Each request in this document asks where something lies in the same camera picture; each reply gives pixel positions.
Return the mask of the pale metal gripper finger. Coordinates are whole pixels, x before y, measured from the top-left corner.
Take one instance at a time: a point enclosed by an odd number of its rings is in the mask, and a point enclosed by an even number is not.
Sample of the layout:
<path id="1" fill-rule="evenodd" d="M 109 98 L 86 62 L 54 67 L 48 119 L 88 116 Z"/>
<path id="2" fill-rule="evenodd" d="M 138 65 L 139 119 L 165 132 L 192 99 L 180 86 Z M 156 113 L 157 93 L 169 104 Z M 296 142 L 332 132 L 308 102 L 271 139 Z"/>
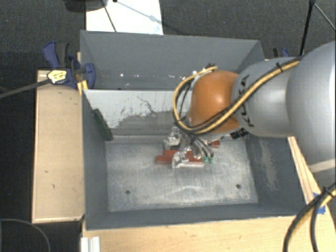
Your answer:
<path id="1" fill-rule="evenodd" d="M 178 151 L 172 157 L 172 168 L 179 169 L 183 167 L 188 167 L 189 159 L 187 158 L 186 152 Z"/>
<path id="2" fill-rule="evenodd" d="M 181 140 L 182 140 L 181 131 L 179 130 L 178 127 L 173 127 L 167 138 L 164 139 L 163 144 L 164 147 L 179 146 Z"/>

